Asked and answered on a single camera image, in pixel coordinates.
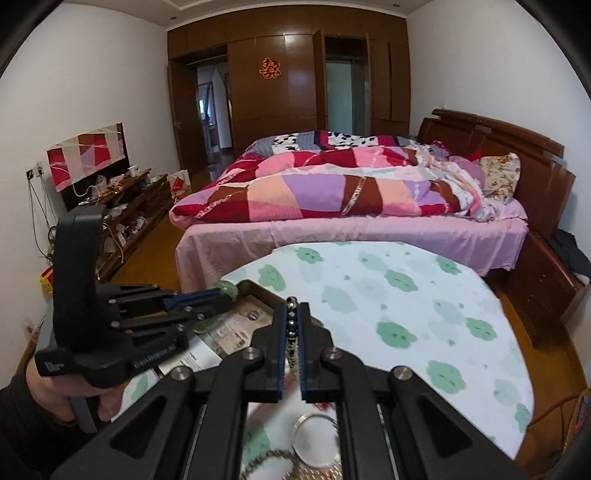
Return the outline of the person's left hand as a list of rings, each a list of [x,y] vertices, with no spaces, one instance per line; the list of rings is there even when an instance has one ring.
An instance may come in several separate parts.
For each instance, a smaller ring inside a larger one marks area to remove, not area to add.
[[[43,377],[39,374],[34,360],[29,361],[25,378],[35,402],[56,419],[64,422],[74,420],[75,413],[70,399],[78,397],[98,397],[99,419],[103,422],[111,420],[120,411],[126,388],[126,384],[123,383],[107,389],[98,389],[88,384],[80,375]]]

